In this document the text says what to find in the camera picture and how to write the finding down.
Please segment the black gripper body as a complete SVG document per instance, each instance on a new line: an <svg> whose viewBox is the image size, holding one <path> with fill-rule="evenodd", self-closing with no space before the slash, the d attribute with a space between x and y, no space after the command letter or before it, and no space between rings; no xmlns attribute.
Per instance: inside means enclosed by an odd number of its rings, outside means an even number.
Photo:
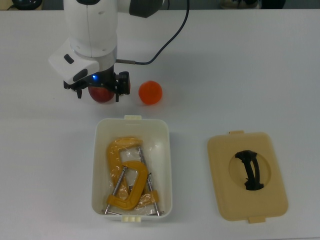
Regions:
<svg viewBox="0 0 320 240"><path fill-rule="evenodd" d="M86 76L84 79L84 86L86 88L98 88L106 89L109 92L118 93L118 81L116 80L116 74L114 67L110 67L107 70L95 72L91 75Z"/></svg>

